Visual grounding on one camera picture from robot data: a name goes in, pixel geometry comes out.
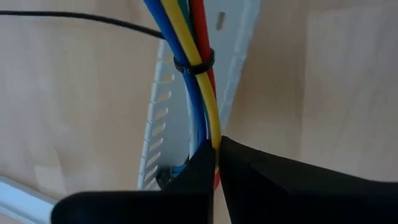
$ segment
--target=blue wire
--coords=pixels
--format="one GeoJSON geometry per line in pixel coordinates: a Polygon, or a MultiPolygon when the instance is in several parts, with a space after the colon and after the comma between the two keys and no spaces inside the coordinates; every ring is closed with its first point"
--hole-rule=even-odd
{"type": "MultiPolygon", "coordinates": [[[[189,65],[189,61],[185,52],[182,49],[180,42],[178,41],[177,35],[171,25],[169,18],[164,11],[163,5],[159,0],[144,0],[149,11],[154,17],[157,25],[162,31],[163,36],[167,40],[172,49],[175,58],[182,64],[189,65]]],[[[195,124],[198,133],[198,146],[206,140],[207,129],[206,120],[204,113],[204,104],[201,97],[201,92],[199,89],[199,84],[194,75],[190,73],[183,73],[183,78],[187,86],[188,93],[193,105],[193,117],[195,119],[195,124]]]]}

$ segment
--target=black zip tie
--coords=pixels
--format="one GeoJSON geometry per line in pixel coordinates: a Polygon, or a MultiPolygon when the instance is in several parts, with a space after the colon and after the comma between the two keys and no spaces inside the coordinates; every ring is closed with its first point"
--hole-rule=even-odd
{"type": "Polygon", "coordinates": [[[203,62],[199,65],[183,65],[182,63],[180,63],[179,61],[177,61],[177,59],[174,57],[174,65],[175,68],[181,72],[181,73],[190,73],[192,75],[198,75],[198,74],[202,74],[204,72],[207,72],[209,69],[212,68],[212,66],[214,65],[214,50],[211,50],[211,54],[210,54],[210,58],[207,62],[203,62]]]}

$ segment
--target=light wood panel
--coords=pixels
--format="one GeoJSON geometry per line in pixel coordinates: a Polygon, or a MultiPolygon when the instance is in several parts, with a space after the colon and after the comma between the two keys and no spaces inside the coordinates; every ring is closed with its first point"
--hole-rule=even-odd
{"type": "MultiPolygon", "coordinates": [[[[2,1],[154,27],[141,1],[2,1]]],[[[60,198],[135,189],[158,40],[76,19],[0,17],[0,174],[60,198]]]]}

